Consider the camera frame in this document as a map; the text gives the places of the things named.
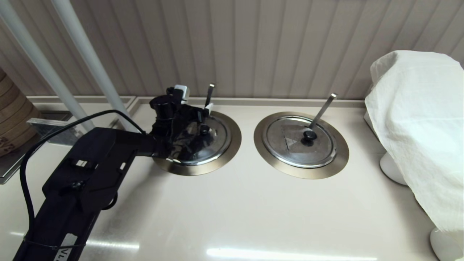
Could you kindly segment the white cloth cover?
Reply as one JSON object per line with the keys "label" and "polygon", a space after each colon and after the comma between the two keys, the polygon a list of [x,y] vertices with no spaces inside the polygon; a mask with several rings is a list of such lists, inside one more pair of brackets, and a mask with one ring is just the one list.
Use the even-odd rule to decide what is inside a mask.
{"label": "white cloth cover", "polygon": [[370,67],[376,135],[436,228],[464,250],[464,69],[435,52],[397,50]]}

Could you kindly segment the white ceramic jar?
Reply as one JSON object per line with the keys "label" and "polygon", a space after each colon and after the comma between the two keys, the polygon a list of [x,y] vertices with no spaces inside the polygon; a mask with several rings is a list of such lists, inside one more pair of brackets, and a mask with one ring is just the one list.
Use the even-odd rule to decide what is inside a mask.
{"label": "white ceramic jar", "polygon": [[429,240],[431,249],[439,261],[464,261],[462,246],[438,228],[431,230]]}
{"label": "white ceramic jar", "polygon": [[381,157],[380,167],[385,176],[387,176],[390,180],[400,185],[408,186],[401,171],[388,152]]}

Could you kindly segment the steel ladle hooked handle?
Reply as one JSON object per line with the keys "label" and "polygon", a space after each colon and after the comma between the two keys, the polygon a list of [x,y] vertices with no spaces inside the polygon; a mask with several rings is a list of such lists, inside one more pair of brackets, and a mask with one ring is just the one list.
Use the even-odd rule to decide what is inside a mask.
{"label": "steel ladle hooked handle", "polygon": [[204,103],[205,108],[207,106],[209,106],[209,104],[211,103],[212,93],[213,93],[214,89],[215,89],[215,84],[210,83],[209,87],[208,87],[208,91],[207,91],[207,97],[206,97],[206,100],[205,100],[205,103]]}

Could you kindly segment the black glass panel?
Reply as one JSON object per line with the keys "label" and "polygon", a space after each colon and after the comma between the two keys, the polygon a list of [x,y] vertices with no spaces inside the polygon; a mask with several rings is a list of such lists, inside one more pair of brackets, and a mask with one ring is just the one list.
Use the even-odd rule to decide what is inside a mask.
{"label": "black glass panel", "polygon": [[[41,113],[43,115],[42,119],[49,120],[60,120],[67,122],[73,117],[69,111],[41,111]],[[25,153],[30,149],[30,147],[41,140],[40,136],[37,134],[36,130],[33,129],[33,127],[32,131],[34,135],[29,141],[18,147],[18,149],[13,150],[13,152],[0,157],[0,185],[7,183],[11,176],[13,176],[13,174],[20,168]]]}

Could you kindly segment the steel hinged pot lid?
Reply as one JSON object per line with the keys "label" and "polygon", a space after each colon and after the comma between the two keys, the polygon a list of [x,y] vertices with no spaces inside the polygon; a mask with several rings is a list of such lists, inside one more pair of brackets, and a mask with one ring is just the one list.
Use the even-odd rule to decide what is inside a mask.
{"label": "steel hinged pot lid", "polygon": [[308,117],[277,115],[265,124],[261,139],[273,157],[293,167],[324,167],[337,155],[332,133]]}
{"label": "steel hinged pot lid", "polygon": [[165,162],[179,166],[199,166],[218,159],[232,142],[232,131],[224,116],[213,112],[204,123],[190,123],[174,140],[174,149]]}

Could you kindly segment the bamboo steamer stack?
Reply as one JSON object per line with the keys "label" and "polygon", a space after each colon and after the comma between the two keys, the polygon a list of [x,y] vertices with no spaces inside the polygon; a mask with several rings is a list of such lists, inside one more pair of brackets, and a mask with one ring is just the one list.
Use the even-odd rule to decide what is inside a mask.
{"label": "bamboo steamer stack", "polygon": [[0,158],[18,150],[36,135],[28,124],[41,112],[0,68]]}

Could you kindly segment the white metal pole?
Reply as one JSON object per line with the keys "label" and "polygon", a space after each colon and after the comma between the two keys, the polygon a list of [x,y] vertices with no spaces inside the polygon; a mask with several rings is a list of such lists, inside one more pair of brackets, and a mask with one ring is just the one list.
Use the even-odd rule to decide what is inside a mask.
{"label": "white metal pole", "polygon": [[0,17],[45,81],[51,86],[52,90],[68,108],[71,114],[73,114],[76,119],[83,119],[86,117],[86,112],[65,86],[63,80],[36,44],[9,0],[0,0]]}
{"label": "white metal pole", "polygon": [[83,25],[81,24],[71,0],[52,0],[53,6],[58,13],[66,31],[70,35],[76,49],[86,63],[88,70],[96,81],[98,87],[105,95],[107,101],[113,109],[121,111],[123,116],[129,113],[117,93],[106,69],[101,63],[90,39],[88,38]]}

